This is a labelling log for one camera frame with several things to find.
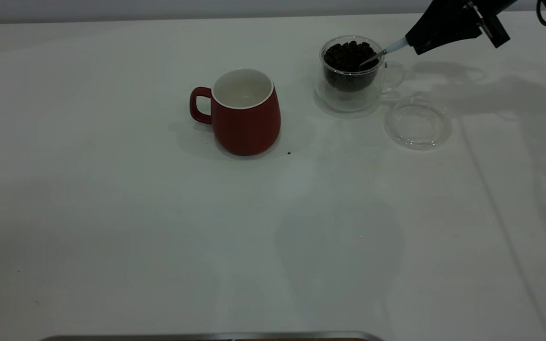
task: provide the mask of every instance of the mug rim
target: mug rim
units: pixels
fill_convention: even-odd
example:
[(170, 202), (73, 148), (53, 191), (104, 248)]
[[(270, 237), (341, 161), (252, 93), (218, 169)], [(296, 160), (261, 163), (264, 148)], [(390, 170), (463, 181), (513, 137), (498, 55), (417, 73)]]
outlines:
[[(253, 106), (249, 106), (249, 107), (243, 107), (243, 108), (239, 108), (239, 107), (232, 107), (232, 106), (228, 106), (226, 104), (223, 104), (221, 101), (219, 101), (219, 99), (216, 98), (216, 93), (214, 91), (214, 88), (216, 86), (216, 83), (221, 80), (221, 78), (223, 78), (224, 76), (226, 75), (229, 75), (230, 73), (234, 73), (234, 72), (237, 72), (237, 71), (254, 71), (256, 73), (260, 73), (261, 75), (265, 76), (267, 80), (269, 80), (269, 84), (271, 85), (271, 89), (269, 90), (269, 94), (260, 102), (254, 104)], [(256, 69), (251, 69), (249, 67), (239, 67), (238, 69), (234, 69), (234, 70), (231, 70), (231, 71), (228, 71), (228, 72), (225, 72), (223, 75), (219, 76), (215, 81), (214, 83), (212, 84), (212, 99), (214, 99), (214, 101), (216, 101), (216, 103), (218, 103), (219, 105), (221, 106), (224, 106), (225, 108), (229, 108), (229, 109), (233, 109), (233, 110), (247, 110), (247, 109), (252, 109), (252, 108), (256, 108), (257, 106), (263, 104), (264, 102), (266, 102), (268, 99), (270, 99), (271, 95), (273, 94), (273, 91), (275, 90), (275, 84), (273, 84), (273, 80), (271, 80), (271, 77), (267, 76), (266, 73), (262, 72), (262, 71), (259, 71), (259, 70), (256, 70)]]

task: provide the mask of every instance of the coffee beans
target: coffee beans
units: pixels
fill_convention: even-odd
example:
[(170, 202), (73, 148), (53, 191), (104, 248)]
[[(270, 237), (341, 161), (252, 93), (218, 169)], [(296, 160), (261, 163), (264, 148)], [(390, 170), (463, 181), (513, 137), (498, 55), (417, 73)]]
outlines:
[[(360, 67), (364, 60), (374, 54), (374, 50), (366, 42), (358, 44), (357, 41), (336, 44), (325, 52), (323, 60), (330, 67), (343, 72), (360, 72), (372, 69), (379, 62), (373, 60)], [(343, 75), (324, 68), (326, 80), (332, 87), (339, 91), (355, 92), (368, 87), (376, 77), (378, 71), (366, 73), (364, 75)]]

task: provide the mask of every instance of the tabletop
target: tabletop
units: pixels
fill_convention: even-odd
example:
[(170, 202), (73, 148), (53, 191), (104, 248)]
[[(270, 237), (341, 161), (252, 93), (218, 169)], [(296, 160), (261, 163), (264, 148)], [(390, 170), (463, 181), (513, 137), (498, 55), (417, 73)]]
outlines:
[[(389, 56), (452, 116), (418, 152), (314, 100), (332, 37), (419, 15), (0, 25), (0, 341), (367, 332), (546, 340), (546, 28)], [(279, 139), (237, 157), (189, 94), (271, 76)], [(206, 101), (200, 108), (208, 110)]]

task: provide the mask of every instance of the double-walled glass cup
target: double-walled glass cup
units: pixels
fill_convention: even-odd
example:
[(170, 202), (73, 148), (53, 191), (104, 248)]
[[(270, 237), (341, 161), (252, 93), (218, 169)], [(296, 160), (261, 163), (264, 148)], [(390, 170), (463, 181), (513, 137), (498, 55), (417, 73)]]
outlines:
[(316, 93), (330, 107), (343, 112), (355, 112), (374, 106), (385, 91), (392, 90), (403, 81), (403, 66), (386, 62), (385, 56), (365, 71), (345, 72), (326, 63), (324, 56), (336, 44), (356, 41), (368, 43), (375, 53), (383, 50), (374, 41), (361, 36), (336, 37), (325, 43), (320, 51), (321, 68), (316, 75)]

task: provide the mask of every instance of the clear glass saucer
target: clear glass saucer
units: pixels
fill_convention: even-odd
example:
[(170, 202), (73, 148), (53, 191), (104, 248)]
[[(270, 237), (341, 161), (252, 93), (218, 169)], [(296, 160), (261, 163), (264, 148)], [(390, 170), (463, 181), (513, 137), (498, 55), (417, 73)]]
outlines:
[(397, 103), (386, 115), (385, 130), (397, 144), (424, 151), (448, 141), (452, 123), (446, 112), (424, 97), (411, 97)]

